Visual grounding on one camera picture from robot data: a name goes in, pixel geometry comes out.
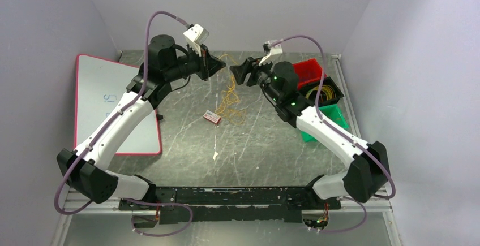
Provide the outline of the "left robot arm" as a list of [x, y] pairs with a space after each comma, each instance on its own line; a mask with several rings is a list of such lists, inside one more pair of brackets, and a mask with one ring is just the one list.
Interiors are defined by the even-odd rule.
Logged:
[[100, 204], [117, 197], [134, 199], [144, 210], [154, 207], [156, 185], [138, 175], [109, 172], [113, 156], [138, 124], [172, 92], [172, 82], [191, 75], [206, 81], [225, 66], [204, 44], [192, 42], [184, 48], [165, 34], [148, 40], [139, 73], [115, 108], [75, 149], [63, 149], [57, 155], [63, 183], [81, 193], [89, 203]]

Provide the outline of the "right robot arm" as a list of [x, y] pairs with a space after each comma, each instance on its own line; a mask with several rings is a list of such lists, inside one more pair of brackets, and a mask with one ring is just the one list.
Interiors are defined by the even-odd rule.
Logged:
[[346, 167], [344, 172], [313, 182], [305, 194], [309, 207], [318, 209], [331, 197], [349, 196], [366, 203], [378, 195], [390, 177], [386, 147], [352, 135], [321, 113], [298, 90], [299, 77], [290, 62], [261, 65], [248, 58], [241, 65], [231, 66], [230, 71], [238, 85], [259, 86], [281, 120], [314, 137]]

